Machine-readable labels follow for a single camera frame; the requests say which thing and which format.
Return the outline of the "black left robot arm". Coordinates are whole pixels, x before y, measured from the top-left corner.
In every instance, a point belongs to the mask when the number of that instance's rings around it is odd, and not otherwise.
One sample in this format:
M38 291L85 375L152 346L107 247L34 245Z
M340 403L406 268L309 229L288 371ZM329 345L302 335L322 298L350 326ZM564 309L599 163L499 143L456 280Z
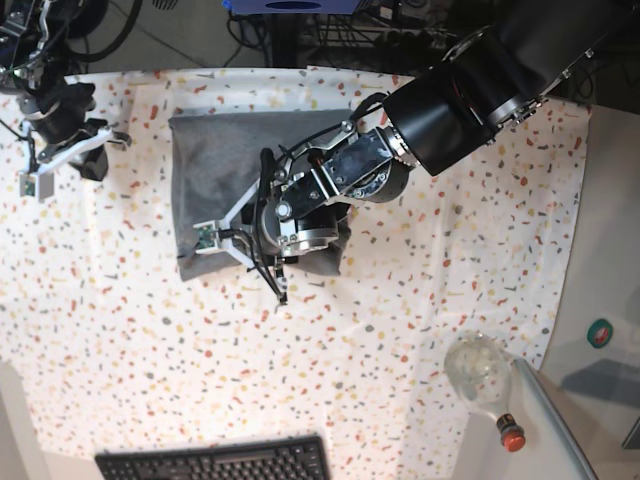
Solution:
M221 219L195 226L196 253L230 255L285 303L284 265L336 241L351 205L390 202L416 166L438 175L492 144L638 9L635 1L502 2L491 24L422 76L280 153L262 150L244 195Z

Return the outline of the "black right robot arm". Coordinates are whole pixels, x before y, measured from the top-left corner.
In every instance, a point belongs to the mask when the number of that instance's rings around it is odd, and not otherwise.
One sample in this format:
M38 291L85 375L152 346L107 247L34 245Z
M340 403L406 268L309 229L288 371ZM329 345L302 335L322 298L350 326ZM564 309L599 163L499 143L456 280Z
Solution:
M66 80L76 62L94 63L127 39L142 4L133 3L122 30L103 50L73 51L67 37L77 28L99 24L105 1L10 1L1 14L1 91L16 98L23 116L18 140L26 164L19 173L23 197L40 202L55 193L55 174L64 165L82 178L101 182L109 164L106 147L130 147L131 137L107 120L90 117L96 107L92 83Z

